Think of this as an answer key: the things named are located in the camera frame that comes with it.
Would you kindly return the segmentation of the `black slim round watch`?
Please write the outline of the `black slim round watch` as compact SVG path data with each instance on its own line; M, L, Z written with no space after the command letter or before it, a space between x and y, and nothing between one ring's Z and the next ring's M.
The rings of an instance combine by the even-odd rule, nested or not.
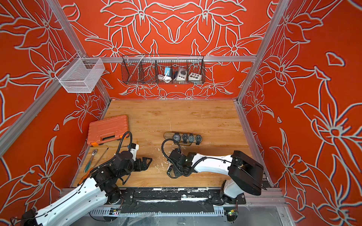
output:
M193 142L195 141L195 136L194 136L192 133L189 134L188 141L189 141L190 143L193 143Z

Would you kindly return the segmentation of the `black digital square watch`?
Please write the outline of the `black digital square watch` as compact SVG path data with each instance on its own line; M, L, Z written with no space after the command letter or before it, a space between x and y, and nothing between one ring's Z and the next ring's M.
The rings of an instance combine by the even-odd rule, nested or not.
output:
M178 143L181 141L181 135L179 132L174 133L173 140L175 140Z

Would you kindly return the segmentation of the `dark wooden watch stand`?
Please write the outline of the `dark wooden watch stand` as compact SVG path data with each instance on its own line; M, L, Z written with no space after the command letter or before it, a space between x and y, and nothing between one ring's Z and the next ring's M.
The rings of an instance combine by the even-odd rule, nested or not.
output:
M166 133L164 134L164 139L173 138L174 133L176 133L176 132L166 132ZM193 143L188 142L187 144L184 144L184 143L183 143L183 139L182 139L182 135L183 135L183 134L184 134L184 133L180 133L180 135L181 135L181 141L179 142L179 144L180 144L181 146L191 146L192 144L195 144L195 145L196 145L195 141L194 141Z

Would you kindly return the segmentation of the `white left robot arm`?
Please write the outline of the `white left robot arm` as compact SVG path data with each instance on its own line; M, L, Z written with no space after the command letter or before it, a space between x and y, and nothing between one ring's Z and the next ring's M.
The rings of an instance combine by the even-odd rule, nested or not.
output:
M89 175L70 193L38 211L31 209L19 219L22 226L69 226L92 210L106 204L116 204L123 194L117 185L133 172L146 171L152 158L137 158L138 146L131 140L128 149L118 146L114 156L92 169Z

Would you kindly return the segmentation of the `black watch placed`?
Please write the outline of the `black watch placed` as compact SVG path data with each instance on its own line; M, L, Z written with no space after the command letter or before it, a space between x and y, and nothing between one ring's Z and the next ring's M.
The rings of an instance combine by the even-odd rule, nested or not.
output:
M196 145L200 145L200 143L202 142L203 138L201 135L197 135L195 136L195 143Z

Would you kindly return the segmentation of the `black watch dark red dial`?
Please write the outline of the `black watch dark red dial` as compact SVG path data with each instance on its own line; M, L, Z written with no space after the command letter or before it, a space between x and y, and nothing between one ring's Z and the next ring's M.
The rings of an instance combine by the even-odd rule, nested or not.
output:
M188 135L187 133L184 133L184 134L182 135L182 139L183 139L183 143L184 143L184 144L187 144L188 141L189 141L189 135Z

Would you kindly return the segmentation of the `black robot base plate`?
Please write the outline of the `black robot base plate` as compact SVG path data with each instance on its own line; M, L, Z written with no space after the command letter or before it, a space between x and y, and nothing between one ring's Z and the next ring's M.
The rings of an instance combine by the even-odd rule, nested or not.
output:
M141 214L224 215L224 208L246 204L242 193L229 198L217 187L130 187L121 190L117 204L106 204L91 212L93 216L118 217ZM109 214L110 208L121 208L118 216Z

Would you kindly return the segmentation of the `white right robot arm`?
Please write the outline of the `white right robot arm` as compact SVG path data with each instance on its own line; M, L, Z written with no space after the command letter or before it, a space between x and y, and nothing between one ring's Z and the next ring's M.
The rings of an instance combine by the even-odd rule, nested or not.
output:
M199 153L181 152L181 145L175 139L165 139L161 145L163 156L170 162L168 173L172 179L189 177L193 173L211 172L229 176L223 186L223 194L236 198L242 193L260 196L264 186L264 167L242 151L235 150L226 156L207 156Z

